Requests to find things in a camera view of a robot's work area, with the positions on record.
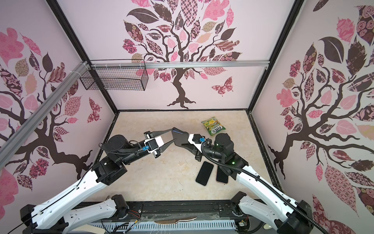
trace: black wire mesh basket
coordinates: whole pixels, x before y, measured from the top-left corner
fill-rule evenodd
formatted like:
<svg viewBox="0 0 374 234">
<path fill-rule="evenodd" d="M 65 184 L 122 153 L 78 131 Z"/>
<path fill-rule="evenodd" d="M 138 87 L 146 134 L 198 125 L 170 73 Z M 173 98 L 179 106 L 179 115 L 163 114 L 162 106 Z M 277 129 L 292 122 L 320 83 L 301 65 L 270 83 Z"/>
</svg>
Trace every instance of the black wire mesh basket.
<svg viewBox="0 0 374 234">
<path fill-rule="evenodd" d="M 100 63 L 91 65 L 80 80 L 86 90 L 98 90 L 103 86 L 106 90 L 145 90 L 148 74 L 144 60 L 131 60 L 131 63 Z"/>
</svg>

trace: beige marble tabletop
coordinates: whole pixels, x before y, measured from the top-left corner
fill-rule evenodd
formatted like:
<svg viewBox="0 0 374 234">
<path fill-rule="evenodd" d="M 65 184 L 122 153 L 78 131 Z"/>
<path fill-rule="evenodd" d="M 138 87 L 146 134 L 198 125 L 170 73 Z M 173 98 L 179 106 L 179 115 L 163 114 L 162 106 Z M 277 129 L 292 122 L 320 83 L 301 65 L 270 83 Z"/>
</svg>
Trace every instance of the beige marble tabletop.
<svg viewBox="0 0 374 234">
<path fill-rule="evenodd" d="M 146 131 L 162 131 L 176 127 L 190 134 L 199 133 L 213 139 L 201 123 L 215 116 L 227 129 L 234 142 L 234 150 L 243 157 L 265 180 L 271 183 L 256 138 L 244 110 L 231 111 L 159 111 L 159 112 L 122 112 L 120 113 L 111 136 L 121 134 L 127 140 L 144 140 Z M 172 139 L 171 132 L 164 134 L 164 142 Z M 194 155 L 172 144 L 154 158 L 153 154 L 126 165 L 128 170 L 110 186 L 95 193 L 86 201 L 102 201 L 108 195 L 122 194 L 127 201 L 162 200 L 224 200 L 232 198 L 238 191 L 257 198 L 247 187 L 229 177 L 228 184 L 216 182 L 217 165 L 208 184 L 202 186 L 195 182 L 201 162 Z"/>
</svg>

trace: black smartphone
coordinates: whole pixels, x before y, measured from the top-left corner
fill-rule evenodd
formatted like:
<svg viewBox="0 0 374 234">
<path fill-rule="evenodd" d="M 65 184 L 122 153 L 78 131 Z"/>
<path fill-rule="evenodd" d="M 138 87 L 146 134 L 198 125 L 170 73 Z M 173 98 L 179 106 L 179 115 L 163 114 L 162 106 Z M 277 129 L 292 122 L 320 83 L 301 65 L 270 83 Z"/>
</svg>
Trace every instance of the black smartphone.
<svg viewBox="0 0 374 234">
<path fill-rule="evenodd" d="M 220 183 L 228 183 L 229 176 L 227 176 L 220 167 L 217 168 L 217 177 L 215 179 L 217 182 Z"/>
<path fill-rule="evenodd" d="M 212 170 L 213 170 L 213 164 L 206 162 L 206 161 L 203 162 L 203 165 L 201 166 L 200 171 L 195 181 L 203 186 L 206 186 L 206 184 L 208 183 L 210 174 L 212 173 Z"/>
</svg>

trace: knife blade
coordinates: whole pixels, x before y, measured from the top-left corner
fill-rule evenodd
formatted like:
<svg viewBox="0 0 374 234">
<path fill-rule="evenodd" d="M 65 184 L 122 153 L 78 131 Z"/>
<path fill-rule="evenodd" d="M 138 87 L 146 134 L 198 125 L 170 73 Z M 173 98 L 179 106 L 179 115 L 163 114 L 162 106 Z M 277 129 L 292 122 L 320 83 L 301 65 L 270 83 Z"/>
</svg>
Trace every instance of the knife blade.
<svg viewBox="0 0 374 234">
<path fill-rule="evenodd" d="M 155 221 L 157 224 L 176 224 L 178 222 L 188 222 L 197 219 L 196 216 L 193 217 L 187 217 L 187 218 L 181 218 L 181 219 L 167 219 L 167 220 L 159 220 Z"/>
</svg>

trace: butterfly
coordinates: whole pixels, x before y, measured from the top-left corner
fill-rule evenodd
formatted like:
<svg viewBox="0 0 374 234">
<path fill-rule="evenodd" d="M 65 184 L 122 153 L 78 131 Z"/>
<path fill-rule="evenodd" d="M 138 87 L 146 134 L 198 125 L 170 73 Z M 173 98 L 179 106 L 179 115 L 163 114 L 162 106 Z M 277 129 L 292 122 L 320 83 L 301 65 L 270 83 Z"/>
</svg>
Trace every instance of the butterfly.
<svg viewBox="0 0 374 234">
<path fill-rule="evenodd" d="M 231 76 L 225 81 L 225 84 L 223 86 L 213 85 L 212 89 L 218 91 L 218 93 L 221 94 L 222 97 L 223 97 L 223 94 L 226 93 L 226 91 L 232 91 L 232 89 L 233 89 L 233 86 L 231 85 L 232 82 L 233 82 L 233 80 L 232 80 L 232 76 Z"/>
<path fill-rule="evenodd" d="M 95 104 L 95 102 L 91 98 L 89 98 L 89 102 L 90 102 L 92 112 L 88 116 L 87 123 L 92 122 L 94 120 L 95 121 L 100 120 L 100 115 L 98 114 L 98 112 L 100 112 L 100 109 L 102 108 L 99 106 L 99 104 Z"/>
</svg>

